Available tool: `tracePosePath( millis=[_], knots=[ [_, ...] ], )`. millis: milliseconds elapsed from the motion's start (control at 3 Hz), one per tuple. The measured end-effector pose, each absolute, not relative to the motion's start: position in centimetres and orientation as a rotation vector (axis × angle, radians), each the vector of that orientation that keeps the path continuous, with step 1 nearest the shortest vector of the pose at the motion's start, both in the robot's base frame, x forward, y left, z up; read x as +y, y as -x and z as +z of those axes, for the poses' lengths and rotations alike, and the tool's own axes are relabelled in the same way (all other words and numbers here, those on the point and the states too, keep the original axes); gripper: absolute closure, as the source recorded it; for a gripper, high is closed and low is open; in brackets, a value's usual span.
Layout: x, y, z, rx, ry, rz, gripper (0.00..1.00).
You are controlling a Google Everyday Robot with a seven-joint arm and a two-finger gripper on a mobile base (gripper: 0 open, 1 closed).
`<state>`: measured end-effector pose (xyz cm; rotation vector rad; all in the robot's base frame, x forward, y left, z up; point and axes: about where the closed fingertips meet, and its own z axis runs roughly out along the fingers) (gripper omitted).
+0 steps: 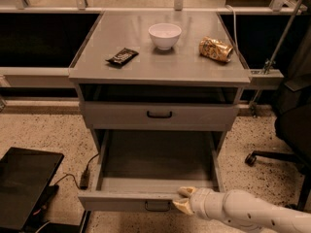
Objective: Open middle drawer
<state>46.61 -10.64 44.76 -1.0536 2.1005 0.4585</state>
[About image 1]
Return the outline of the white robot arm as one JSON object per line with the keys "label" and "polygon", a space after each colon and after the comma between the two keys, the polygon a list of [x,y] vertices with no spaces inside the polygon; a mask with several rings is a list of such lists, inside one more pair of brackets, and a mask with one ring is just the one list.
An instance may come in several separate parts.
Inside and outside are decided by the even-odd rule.
{"label": "white robot arm", "polygon": [[247,233],[269,228],[277,233],[311,233],[311,215],[270,204],[244,190],[227,192],[182,186],[175,207],[189,216],[217,220]]}

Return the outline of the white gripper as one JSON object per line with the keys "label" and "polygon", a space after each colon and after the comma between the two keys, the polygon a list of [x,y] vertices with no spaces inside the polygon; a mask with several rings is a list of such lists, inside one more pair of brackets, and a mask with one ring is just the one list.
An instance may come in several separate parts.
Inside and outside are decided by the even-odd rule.
{"label": "white gripper", "polygon": [[174,206],[186,215],[195,215],[206,220],[223,220],[225,219],[224,212],[224,197],[225,195],[216,192],[210,188],[199,188],[194,186],[182,186],[178,189],[178,193],[189,199],[174,200]]}

